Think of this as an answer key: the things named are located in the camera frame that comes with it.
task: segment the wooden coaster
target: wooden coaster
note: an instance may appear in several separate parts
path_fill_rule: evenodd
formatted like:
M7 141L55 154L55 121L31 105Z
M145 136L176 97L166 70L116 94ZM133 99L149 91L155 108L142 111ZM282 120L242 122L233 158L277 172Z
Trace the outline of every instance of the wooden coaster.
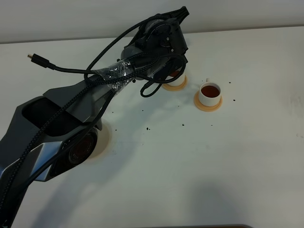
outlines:
M169 91L180 91L180 90L182 90L183 88L186 87L187 83L188 83L188 78L187 78L187 76L185 76L185 81L178 86L171 86L171 85L168 85L168 84L162 84L162 87L165 90L169 90Z
M197 92L195 95L194 95L194 104L195 106L204 111L204 112L214 112L216 110L218 110L221 106L222 106L222 103L223 103L223 97L220 97L220 101L217 105L215 106L212 106L212 107L208 107L208 106L205 106L203 105L200 100L199 100L199 92Z

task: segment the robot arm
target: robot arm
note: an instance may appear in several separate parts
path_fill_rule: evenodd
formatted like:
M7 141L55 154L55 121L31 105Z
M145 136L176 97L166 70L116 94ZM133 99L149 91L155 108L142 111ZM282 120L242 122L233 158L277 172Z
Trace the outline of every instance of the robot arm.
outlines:
M142 76L155 80L165 80L169 74L187 63L184 54L188 48L180 23L188 14L187 9L183 7L162 14L164 19L151 20L141 25L130 44L122 51L122 60L110 67L95 70L96 74L91 76L89 81L107 81L134 74L150 61L148 55L140 56L140 53L158 56L173 53L182 56L160 58L141 73ZM137 54L138 58L129 61L130 57ZM48 181L79 165L90 156L98 137L96 129L102 129L101 119L94 122L94 125L93 121L99 117L102 109L105 110L114 94L133 80L134 77L130 77L107 85L95 85L89 89L88 80L84 80L76 85L50 89L42 96L16 108L7 133L0 141L0 224L5 222L6 226L11 226L27 190L24 183L47 161L62 153L35 178L36 181ZM78 96L76 101L54 118L75 95ZM45 124L52 118L54 120L45 128ZM84 131L87 133L75 143ZM37 132L41 132L41 135L35 139ZM24 157L24 150L30 142L33 144Z

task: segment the white cup on coaster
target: white cup on coaster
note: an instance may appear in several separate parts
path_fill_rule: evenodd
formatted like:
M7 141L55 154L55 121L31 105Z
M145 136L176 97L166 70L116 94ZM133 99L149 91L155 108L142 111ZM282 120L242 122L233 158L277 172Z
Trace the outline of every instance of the white cup on coaster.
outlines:
M207 107L215 106L219 103L221 89L218 84L210 82L209 78L199 88L199 101Z
M172 76L176 76L179 72L180 72L180 71L177 70L177 71L173 72L171 75L172 75ZM169 79L174 78L174 77L172 77L172 76L168 76L168 77L166 78L166 80L169 80ZM180 86L181 84L184 83L184 81L185 81L185 71L184 71L184 73L182 73L182 75L181 75L178 79L176 79L176 80L173 81L173 82L167 83L167 84L170 85L170 86Z

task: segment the white table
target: white table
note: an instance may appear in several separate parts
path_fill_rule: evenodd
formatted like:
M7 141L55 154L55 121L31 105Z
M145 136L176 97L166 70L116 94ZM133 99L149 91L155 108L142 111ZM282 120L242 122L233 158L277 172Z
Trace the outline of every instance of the white table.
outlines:
M33 183L13 227L304 227L304 28L185 38L187 87L142 98L143 81L128 85L103 117L112 134L103 156ZM98 66L115 62L128 40ZM86 68L110 41L0 45L1 136L17 105L82 80L38 67L27 53ZM206 77L223 89L213 113L193 104Z

